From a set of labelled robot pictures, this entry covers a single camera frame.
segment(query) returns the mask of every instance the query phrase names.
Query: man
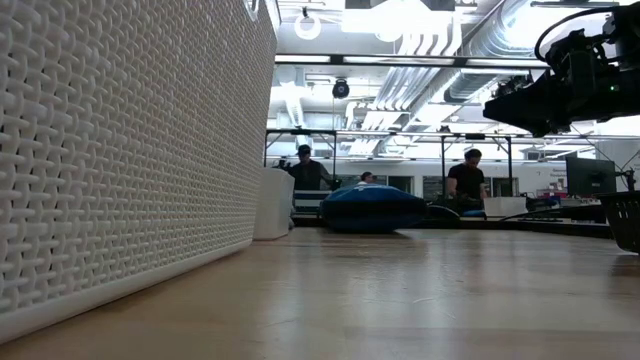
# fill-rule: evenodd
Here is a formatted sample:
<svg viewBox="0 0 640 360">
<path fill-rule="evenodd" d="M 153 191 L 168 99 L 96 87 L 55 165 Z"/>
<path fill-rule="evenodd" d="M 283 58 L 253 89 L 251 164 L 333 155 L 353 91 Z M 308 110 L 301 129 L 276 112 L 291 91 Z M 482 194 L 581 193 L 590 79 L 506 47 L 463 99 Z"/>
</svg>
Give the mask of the man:
<svg viewBox="0 0 640 360">
<path fill-rule="evenodd" d="M 360 182 L 358 185 L 373 184 L 376 180 L 373 178 L 373 174 L 369 171 L 365 171 L 360 175 Z"/>
<path fill-rule="evenodd" d="M 449 170 L 447 176 L 447 193 L 449 195 L 474 200 L 482 200 L 487 197 L 484 173 L 478 169 L 481 158 L 480 150 L 471 149 L 464 154 L 464 163 Z"/>
<path fill-rule="evenodd" d="M 298 159 L 300 159 L 300 163 L 289 169 L 289 175 L 296 179 L 295 190 L 320 190 L 320 180 L 324 180 L 329 186 L 332 186 L 333 179 L 324 165 L 311 160 L 309 145 L 298 147 Z"/>
</svg>

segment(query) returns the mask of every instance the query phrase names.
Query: cable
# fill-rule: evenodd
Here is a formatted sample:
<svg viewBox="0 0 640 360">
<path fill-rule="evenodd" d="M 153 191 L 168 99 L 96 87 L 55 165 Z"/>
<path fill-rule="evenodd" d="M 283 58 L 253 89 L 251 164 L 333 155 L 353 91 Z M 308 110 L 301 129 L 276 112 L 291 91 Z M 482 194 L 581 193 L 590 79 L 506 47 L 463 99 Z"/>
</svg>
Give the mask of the cable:
<svg viewBox="0 0 640 360">
<path fill-rule="evenodd" d="M 536 42 L 536 46 L 534 48 L 534 54 L 536 55 L 536 58 L 538 60 L 542 61 L 542 62 L 547 62 L 545 60 L 545 58 L 540 54 L 540 46 L 542 46 L 542 41 L 547 37 L 547 35 L 549 35 L 549 33 L 551 33 L 558 26 L 560 26 L 560 25 L 562 25 L 562 24 L 564 24 L 564 23 L 566 23 L 568 21 L 571 21 L 571 20 L 574 20 L 574 19 L 577 19 L 577 18 L 580 18 L 580 17 L 583 17 L 583 16 L 609 13 L 609 12 L 612 12 L 612 11 L 614 11 L 616 9 L 621 8 L 621 7 L 623 7 L 623 6 L 610 6 L 610 7 L 606 7 L 606 8 L 587 9 L 587 10 L 581 11 L 579 13 L 575 13 L 573 15 L 569 15 L 566 18 L 564 18 L 564 19 L 558 21 L 557 23 L 551 25 L 547 30 L 545 30 L 542 33 L 542 35 L 540 35 L 540 37 L 538 38 L 538 41 Z"/>
</svg>

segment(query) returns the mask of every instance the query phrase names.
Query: man with cap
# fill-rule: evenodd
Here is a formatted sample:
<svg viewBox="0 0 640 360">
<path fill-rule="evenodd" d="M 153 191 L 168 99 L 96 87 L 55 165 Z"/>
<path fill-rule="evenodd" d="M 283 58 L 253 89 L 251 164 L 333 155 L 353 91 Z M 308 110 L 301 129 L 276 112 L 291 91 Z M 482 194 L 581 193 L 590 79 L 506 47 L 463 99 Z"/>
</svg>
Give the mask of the man with cap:
<svg viewBox="0 0 640 360">
<path fill-rule="evenodd" d="M 311 160 L 309 145 L 298 147 L 298 159 L 300 159 L 300 163 L 289 168 L 289 175 L 296 179 L 295 190 L 320 190 L 321 180 L 324 180 L 329 186 L 332 185 L 333 179 L 324 165 Z"/>
</svg>

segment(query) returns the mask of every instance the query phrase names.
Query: camera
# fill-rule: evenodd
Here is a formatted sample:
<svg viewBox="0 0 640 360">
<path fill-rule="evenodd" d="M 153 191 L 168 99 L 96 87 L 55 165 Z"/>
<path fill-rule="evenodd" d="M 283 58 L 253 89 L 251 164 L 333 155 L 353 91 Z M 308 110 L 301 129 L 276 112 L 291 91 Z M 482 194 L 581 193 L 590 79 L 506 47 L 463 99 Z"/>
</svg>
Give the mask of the camera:
<svg viewBox="0 0 640 360">
<path fill-rule="evenodd" d="M 553 43 L 544 57 L 540 55 L 542 41 L 553 29 L 597 13 L 612 14 L 602 34 L 572 31 Z M 606 57 L 604 43 L 615 45 L 615 58 Z M 502 84 L 494 99 L 485 103 L 484 117 L 540 137 L 567 131 L 574 121 L 606 122 L 640 114 L 640 3 L 568 16 L 540 36 L 535 54 L 550 69 L 535 82 L 514 79 Z"/>
</svg>

